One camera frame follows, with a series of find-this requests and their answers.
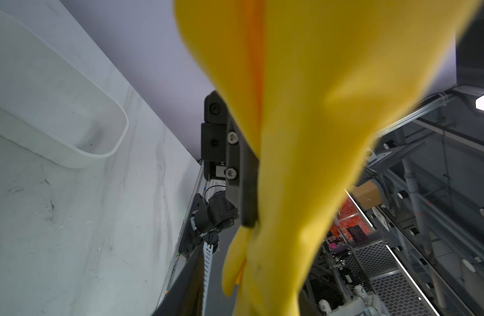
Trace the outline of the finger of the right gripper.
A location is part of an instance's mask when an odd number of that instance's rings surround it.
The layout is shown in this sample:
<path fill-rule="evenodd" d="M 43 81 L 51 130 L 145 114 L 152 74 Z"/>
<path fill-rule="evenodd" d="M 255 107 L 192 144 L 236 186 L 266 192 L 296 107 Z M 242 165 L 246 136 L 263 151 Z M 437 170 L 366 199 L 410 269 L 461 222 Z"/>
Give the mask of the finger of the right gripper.
<path fill-rule="evenodd" d="M 253 228 L 259 218 L 259 160 L 230 115 L 226 138 L 226 198 L 238 209 L 241 224 Z"/>

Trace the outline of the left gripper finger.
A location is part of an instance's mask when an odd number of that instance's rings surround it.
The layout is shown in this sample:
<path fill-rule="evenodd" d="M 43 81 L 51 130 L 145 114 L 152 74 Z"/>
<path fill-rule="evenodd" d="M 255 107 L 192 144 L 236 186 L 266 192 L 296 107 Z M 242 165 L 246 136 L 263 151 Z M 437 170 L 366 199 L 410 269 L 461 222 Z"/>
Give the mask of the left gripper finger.
<path fill-rule="evenodd" d="M 205 259 L 197 247 L 152 316 L 202 315 Z"/>

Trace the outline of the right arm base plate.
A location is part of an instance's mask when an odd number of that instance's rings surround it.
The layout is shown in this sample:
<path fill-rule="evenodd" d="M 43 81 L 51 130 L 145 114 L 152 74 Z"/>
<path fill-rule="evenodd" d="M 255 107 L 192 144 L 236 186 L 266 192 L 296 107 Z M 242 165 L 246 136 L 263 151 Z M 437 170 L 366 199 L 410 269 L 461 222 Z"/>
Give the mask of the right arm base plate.
<path fill-rule="evenodd" d="M 185 230 L 179 245 L 179 254 L 186 259 L 209 235 L 218 234 L 234 225 L 239 212 L 234 204 L 226 199 L 226 192 L 214 193 L 209 200 L 196 194 L 185 222 Z"/>

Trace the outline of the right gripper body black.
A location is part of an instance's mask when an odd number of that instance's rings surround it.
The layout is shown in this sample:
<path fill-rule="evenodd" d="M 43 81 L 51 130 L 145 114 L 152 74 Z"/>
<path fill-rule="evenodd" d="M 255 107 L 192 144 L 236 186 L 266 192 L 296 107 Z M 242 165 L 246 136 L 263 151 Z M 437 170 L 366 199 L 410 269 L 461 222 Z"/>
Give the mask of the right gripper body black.
<path fill-rule="evenodd" d="M 205 97 L 204 123 L 201 124 L 201 159 L 204 163 L 204 177 L 209 180 L 224 180 L 224 174 L 217 167 L 226 164 L 226 129 L 228 109 L 215 90 Z"/>

